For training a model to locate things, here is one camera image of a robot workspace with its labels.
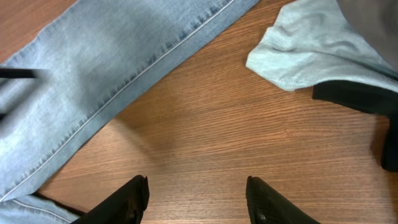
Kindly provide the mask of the grey brown trousers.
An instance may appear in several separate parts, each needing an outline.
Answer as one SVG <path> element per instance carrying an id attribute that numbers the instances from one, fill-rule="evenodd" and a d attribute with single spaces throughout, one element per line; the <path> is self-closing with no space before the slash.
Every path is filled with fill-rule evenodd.
<path id="1" fill-rule="evenodd" d="M 397 70 L 397 0 L 338 0 L 351 26 Z"/>

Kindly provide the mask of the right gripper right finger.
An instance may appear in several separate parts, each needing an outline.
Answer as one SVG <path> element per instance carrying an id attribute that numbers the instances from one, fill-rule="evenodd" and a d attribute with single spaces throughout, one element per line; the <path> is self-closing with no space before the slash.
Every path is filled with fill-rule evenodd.
<path id="1" fill-rule="evenodd" d="M 246 200 L 251 224 L 320 224 L 259 177 L 248 177 Z"/>

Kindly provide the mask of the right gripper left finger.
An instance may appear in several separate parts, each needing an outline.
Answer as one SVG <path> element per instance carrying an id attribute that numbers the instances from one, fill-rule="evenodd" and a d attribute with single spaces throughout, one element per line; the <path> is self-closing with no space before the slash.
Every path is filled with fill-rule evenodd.
<path id="1" fill-rule="evenodd" d="M 140 224 L 148 203 L 148 179 L 137 175 L 71 224 Z"/>

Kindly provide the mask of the light blue denim jeans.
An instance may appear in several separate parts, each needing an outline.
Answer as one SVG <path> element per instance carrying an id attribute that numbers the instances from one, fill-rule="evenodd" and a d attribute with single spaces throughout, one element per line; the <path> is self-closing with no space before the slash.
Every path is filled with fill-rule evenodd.
<path id="1" fill-rule="evenodd" d="M 256 0 L 82 0 L 2 63 L 1 222 L 71 223 L 35 192 L 136 98 Z"/>

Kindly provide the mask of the black garment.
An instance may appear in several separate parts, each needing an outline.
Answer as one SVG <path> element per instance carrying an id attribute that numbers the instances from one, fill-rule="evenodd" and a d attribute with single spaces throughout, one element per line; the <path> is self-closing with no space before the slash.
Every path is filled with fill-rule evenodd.
<path id="1" fill-rule="evenodd" d="M 389 118 L 390 125 L 382 150 L 383 169 L 397 171 L 397 93 L 385 88 L 346 80 L 316 84 L 312 98 L 336 103 L 363 113 Z"/>

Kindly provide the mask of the light blue t-shirt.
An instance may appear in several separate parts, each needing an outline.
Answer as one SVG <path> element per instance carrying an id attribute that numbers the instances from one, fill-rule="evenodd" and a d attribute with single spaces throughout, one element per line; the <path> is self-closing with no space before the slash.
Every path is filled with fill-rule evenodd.
<path id="1" fill-rule="evenodd" d="M 336 0 L 283 6 L 246 66 L 285 91 L 332 80 L 397 91 L 397 72 L 349 25 Z"/>

